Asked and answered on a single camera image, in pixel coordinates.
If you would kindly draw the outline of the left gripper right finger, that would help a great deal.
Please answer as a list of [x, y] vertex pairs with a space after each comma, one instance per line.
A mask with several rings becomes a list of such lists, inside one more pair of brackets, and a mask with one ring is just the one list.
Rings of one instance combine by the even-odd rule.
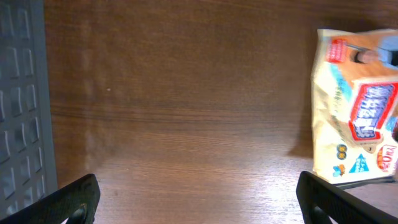
[[392, 216], [317, 177], [301, 172], [296, 195], [304, 223], [397, 223]]

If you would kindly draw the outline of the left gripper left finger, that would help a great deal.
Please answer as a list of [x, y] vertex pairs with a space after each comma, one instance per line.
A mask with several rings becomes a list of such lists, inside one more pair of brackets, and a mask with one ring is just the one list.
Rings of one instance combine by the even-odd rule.
[[92, 224], [100, 200], [96, 176], [87, 174], [36, 203], [1, 220], [1, 224]]

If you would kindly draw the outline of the yellow wet wipes pack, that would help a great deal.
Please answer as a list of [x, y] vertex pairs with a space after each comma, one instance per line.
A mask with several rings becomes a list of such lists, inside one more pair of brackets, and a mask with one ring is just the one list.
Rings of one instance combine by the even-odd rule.
[[339, 187], [394, 182], [397, 31], [320, 29], [312, 70], [313, 171]]

